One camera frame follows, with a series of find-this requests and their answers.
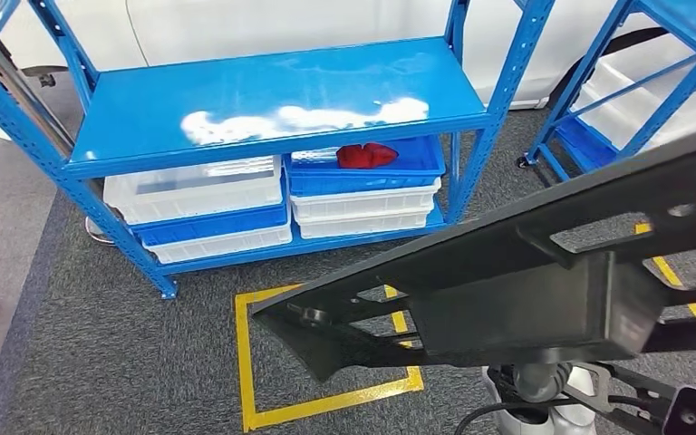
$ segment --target cable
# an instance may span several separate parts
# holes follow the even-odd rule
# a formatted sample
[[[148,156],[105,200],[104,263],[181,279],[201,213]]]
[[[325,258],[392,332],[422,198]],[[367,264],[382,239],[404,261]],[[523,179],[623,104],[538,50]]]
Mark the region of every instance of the cable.
[[[624,405],[631,405],[637,408],[645,409],[649,403],[642,399],[637,399],[635,397],[628,396],[609,396],[610,403],[621,403]],[[506,410],[518,410],[518,409],[533,409],[533,410],[544,410],[554,406],[565,406],[565,405],[579,405],[580,401],[577,399],[554,399],[552,401],[544,401],[542,403],[527,403],[527,402],[511,402],[511,403],[496,403],[494,405],[483,406],[472,411],[470,414],[465,416],[463,420],[460,421],[458,428],[455,429],[455,435],[462,435],[468,425],[475,419],[489,414],[495,411],[506,411]]]

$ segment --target blue metal shelf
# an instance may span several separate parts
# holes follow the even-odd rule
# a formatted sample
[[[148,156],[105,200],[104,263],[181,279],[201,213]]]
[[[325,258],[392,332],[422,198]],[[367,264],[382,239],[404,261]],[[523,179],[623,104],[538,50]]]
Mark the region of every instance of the blue metal shelf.
[[[65,170],[102,177],[492,120],[440,37],[102,72]]]
[[[583,84],[592,76],[596,61],[604,54],[615,30],[629,14],[636,12],[649,15],[655,22],[696,52],[696,0],[616,0],[612,12],[607,16],[602,29],[575,69],[569,84],[548,116],[546,124],[525,154],[527,163],[535,164],[542,156],[548,160],[551,169],[562,180],[569,179],[564,168],[548,148],[548,142],[554,137],[560,139],[566,153],[583,172],[590,172],[613,161],[632,157],[696,91],[696,54],[694,54],[659,72],[650,74],[643,80],[626,86],[618,92],[604,96],[585,108],[570,113],[570,107],[577,99]],[[606,104],[620,94],[632,91],[645,82],[654,80],[687,64],[691,65],[687,74],[644,125],[629,139],[622,150],[613,147],[612,143],[599,131],[580,121],[581,113],[590,111],[598,105]]]
[[[562,146],[583,172],[612,163],[618,149],[601,133],[578,118],[568,118],[556,128]]]
[[[639,0],[634,8],[696,51],[696,0]]]
[[[180,274],[193,270],[210,269],[213,267],[232,266],[252,261],[268,260],[282,256],[297,256],[312,252],[337,249],[340,247],[354,247],[368,243],[384,242],[398,238],[418,237],[430,234],[446,226],[444,217],[441,214],[439,204],[435,204],[433,211],[428,215],[426,226],[416,229],[405,229],[402,231],[388,231],[384,233],[357,234],[355,236],[309,238],[300,237],[300,227],[292,222],[292,242],[286,245],[264,247],[251,251],[236,252],[223,256],[212,256],[200,258],[180,263],[160,265],[159,270],[164,274]]]
[[[68,63],[85,119],[73,140],[0,52],[0,127],[166,299],[177,296],[173,274],[416,237],[457,223],[554,3],[524,4],[485,107],[461,67],[467,1],[451,1],[447,24],[437,37],[108,72],[94,68],[55,0],[25,1]],[[16,4],[0,0],[0,10],[9,12]],[[459,132],[465,130],[478,134],[461,172]],[[452,136],[449,207],[446,217],[436,208],[424,228],[303,240],[295,225],[294,241],[287,245],[178,264],[159,264],[133,228],[103,203],[96,184],[88,182],[443,133]]]

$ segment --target white plastic bin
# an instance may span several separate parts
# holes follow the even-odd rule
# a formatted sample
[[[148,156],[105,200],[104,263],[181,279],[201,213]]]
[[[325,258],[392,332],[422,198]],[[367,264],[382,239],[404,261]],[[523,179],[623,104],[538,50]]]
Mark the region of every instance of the white plastic bin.
[[[572,110],[579,110],[600,99],[601,96],[599,94],[595,93],[587,84],[584,84],[580,90],[580,96],[575,104],[572,105]],[[629,119],[608,102],[584,113],[580,116],[580,120],[602,133],[619,150],[622,150],[633,135],[642,127],[642,124],[638,121]],[[648,140],[641,151],[655,147],[656,139],[652,137]]]
[[[292,196],[297,222],[307,219],[345,219],[368,214],[393,214],[409,209],[433,209],[433,195],[441,189],[441,179],[420,188],[387,188],[355,193]]]
[[[426,217],[433,210],[430,207],[410,208],[393,214],[375,213],[332,219],[297,220],[300,237],[319,238],[348,236],[352,234],[379,233],[425,227]]]
[[[184,242],[164,245],[143,246],[156,254],[162,264],[188,261],[207,256],[221,256],[233,252],[274,247],[292,241],[292,214],[288,213],[286,224],[278,227],[268,227],[224,234],[222,236],[194,238]]]
[[[279,204],[280,178],[280,156],[232,160],[108,177],[103,199],[144,224]]]
[[[579,110],[588,103],[620,91],[641,79],[687,58],[692,51],[671,34],[666,34],[599,59],[591,79],[584,85],[573,104]],[[665,98],[684,78],[692,64],[662,75],[601,108],[584,114],[581,119],[622,149],[649,120]],[[662,145],[696,131],[696,92],[652,137],[642,150]]]

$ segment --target yellow tape square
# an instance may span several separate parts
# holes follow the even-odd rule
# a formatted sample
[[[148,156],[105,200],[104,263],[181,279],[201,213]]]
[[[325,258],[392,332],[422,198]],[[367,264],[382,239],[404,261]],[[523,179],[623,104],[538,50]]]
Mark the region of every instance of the yellow tape square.
[[[377,401],[404,392],[416,392],[423,389],[420,368],[407,367],[407,377],[398,381],[386,382],[374,387],[344,392],[342,394],[297,403],[274,410],[257,412],[255,406],[255,388],[252,380],[252,353],[249,346],[247,307],[249,304],[264,301],[269,297],[280,295],[295,287],[297,287],[297,285],[288,285],[259,292],[236,295],[238,383],[241,390],[241,415],[244,432],[283,423],[285,421],[298,420],[328,411],[340,410],[370,401]],[[386,286],[385,294],[388,297],[394,297],[397,295],[397,292],[393,288]],[[407,331],[407,324],[404,321],[403,313],[393,313],[391,319],[393,321],[393,328],[397,333]]]
[[[633,230],[636,232],[636,234],[644,234],[649,233],[653,229],[650,227],[650,224],[636,224]],[[665,280],[668,281],[668,284],[679,288],[684,287],[684,284],[682,284],[682,281],[676,275],[676,272],[674,272],[673,269],[668,266],[668,262],[665,261],[665,258],[662,256],[656,256],[652,259],[652,261],[655,263],[658,270],[660,270],[663,277],[665,277]],[[687,307],[690,308],[690,313],[696,317],[696,304],[688,304]]]

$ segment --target gray carpet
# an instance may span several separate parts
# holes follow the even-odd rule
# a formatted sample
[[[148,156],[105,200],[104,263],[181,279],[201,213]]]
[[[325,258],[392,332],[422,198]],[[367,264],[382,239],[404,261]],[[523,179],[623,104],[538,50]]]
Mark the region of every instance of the gray carpet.
[[[516,169],[514,159],[544,115],[509,117],[470,216],[543,188],[532,171]],[[234,295],[304,282],[401,243],[182,275],[179,298],[161,302],[117,250],[95,245],[81,223],[79,211],[59,195],[0,358],[0,433],[240,433]],[[611,231],[629,231],[631,222],[613,225]],[[591,240],[602,231],[589,228],[567,239]],[[679,308],[672,315],[689,312]],[[352,368],[319,385],[256,324],[250,338],[258,411],[404,376],[402,369]],[[696,384],[696,353],[650,355],[629,365],[667,382]],[[476,369],[430,367],[422,375],[423,391],[256,432],[451,433],[469,410],[488,401]],[[480,420],[470,433],[497,432],[490,420]],[[622,432],[603,422],[599,433]]]

